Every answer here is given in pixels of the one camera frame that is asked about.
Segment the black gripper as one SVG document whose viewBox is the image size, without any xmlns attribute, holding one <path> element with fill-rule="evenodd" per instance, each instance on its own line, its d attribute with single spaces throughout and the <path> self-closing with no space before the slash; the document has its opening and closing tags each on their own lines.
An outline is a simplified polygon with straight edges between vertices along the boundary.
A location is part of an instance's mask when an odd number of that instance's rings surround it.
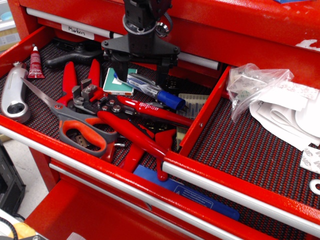
<svg viewBox="0 0 320 240">
<path fill-rule="evenodd" d="M 105 58 L 122 82 L 127 81 L 129 63 L 156 65 L 155 84 L 162 85 L 169 69 L 178 65 L 180 48 L 160 39 L 154 32 L 146 35 L 128 33 L 101 43 Z"/>
</svg>

